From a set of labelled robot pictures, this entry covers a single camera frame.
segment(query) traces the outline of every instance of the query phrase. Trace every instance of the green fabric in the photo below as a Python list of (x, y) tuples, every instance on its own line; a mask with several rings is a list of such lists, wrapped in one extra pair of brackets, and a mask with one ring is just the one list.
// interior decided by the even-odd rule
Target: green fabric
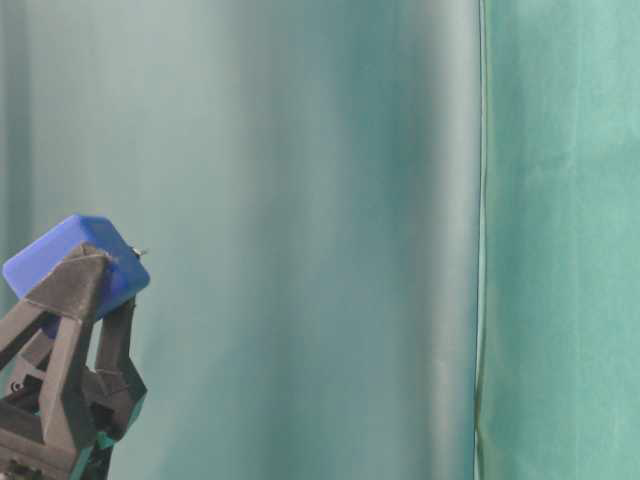
[(639, 21), (486, 2), (483, 479), (640, 475)]
[(75, 211), (150, 249), (113, 479), (470, 478), (475, 0), (0, 15), (3, 257)]

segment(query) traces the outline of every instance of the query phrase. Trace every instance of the blue cube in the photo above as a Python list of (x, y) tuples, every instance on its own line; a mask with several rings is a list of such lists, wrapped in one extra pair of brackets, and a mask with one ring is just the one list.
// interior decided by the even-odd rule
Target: blue cube
[(22, 298), (82, 243), (104, 250), (111, 257), (109, 285), (105, 288), (98, 318), (149, 284), (149, 274), (113, 224), (103, 217), (83, 215), (72, 215), (7, 260), (2, 274), (16, 295)]

